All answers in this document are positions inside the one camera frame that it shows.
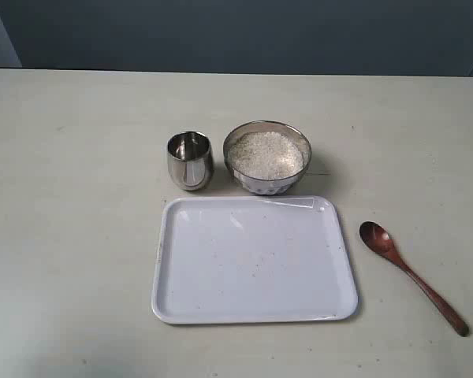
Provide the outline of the red-brown wooden spoon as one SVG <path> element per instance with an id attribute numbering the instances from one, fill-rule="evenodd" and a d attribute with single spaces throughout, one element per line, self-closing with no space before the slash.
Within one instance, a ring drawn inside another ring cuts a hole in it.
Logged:
<path id="1" fill-rule="evenodd" d="M 359 236 L 371 251 L 394 264 L 413 280 L 459 336 L 467 337 L 470 335 L 471 329 L 467 322 L 441 295 L 408 266 L 401 257 L 393 238 L 382 226 L 373 221 L 364 221 L 359 226 Z"/>

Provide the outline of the steel bowl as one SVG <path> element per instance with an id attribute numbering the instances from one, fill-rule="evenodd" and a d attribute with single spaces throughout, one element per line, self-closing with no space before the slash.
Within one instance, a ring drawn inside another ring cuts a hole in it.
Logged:
<path id="1" fill-rule="evenodd" d="M 253 132 L 278 132 L 290 139 L 303 155 L 303 169 L 296 175 L 280 180 L 260 180 L 253 177 L 245 176 L 243 173 L 235 170 L 228 160 L 229 149 L 242 136 Z M 304 173 L 307 171 L 311 162 L 311 144 L 308 139 L 294 127 L 271 120 L 257 120 L 247 122 L 232 130 L 225 138 L 223 143 L 223 154 L 225 166 L 234 180 L 238 182 L 244 189 L 257 195 L 279 195 L 286 192 L 296 182 L 300 181 Z"/>

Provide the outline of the steel cup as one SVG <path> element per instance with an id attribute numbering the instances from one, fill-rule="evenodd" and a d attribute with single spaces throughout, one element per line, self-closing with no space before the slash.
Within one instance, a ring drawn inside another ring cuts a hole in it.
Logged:
<path id="1" fill-rule="evenodd" d="M 198 191 L 209 184 L 214 175 L 214 159 L 212 145 L 204 134 L 176 134 L 166 148 L 170 178 L 180 189 Z"/>

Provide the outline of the white plastic tray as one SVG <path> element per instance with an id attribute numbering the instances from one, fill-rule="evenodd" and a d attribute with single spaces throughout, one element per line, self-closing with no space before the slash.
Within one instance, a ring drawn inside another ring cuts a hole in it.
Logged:
<path id="1" fill-rule="evenodd" d="M 320 196 L 166 205 L 151 309 L 167 324 L 340 321 L 359 305 L 335 206 Z"/>

